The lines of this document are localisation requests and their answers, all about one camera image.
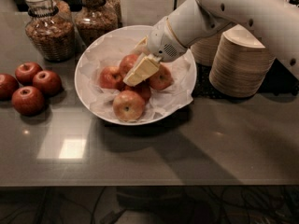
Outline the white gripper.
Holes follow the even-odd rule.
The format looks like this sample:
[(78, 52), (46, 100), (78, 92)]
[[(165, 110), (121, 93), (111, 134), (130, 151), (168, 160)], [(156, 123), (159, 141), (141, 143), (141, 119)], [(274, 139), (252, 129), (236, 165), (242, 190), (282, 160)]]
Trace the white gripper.
[(131, 54), (140, 56), (123, 81), (134, 87), (157, 73), (160, 61), (171, 63), (186, 51), (173, 32), (169, 19), (164, 17), (153, 26), (148, 37), (143, 37), (131, 50)]

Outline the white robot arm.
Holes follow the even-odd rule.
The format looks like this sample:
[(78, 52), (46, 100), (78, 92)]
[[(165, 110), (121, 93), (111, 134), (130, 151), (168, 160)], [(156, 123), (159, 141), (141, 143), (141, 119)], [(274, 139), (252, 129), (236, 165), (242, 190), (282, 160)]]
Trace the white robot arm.
[(186, 0), (137, 44), (141, 55), (124, 83), (141, 83), (157, 73), (161, 62), (173, 62), (196, 41), (233, 23), (246, 28), (299, 78), (299, 7), (283, 0)]

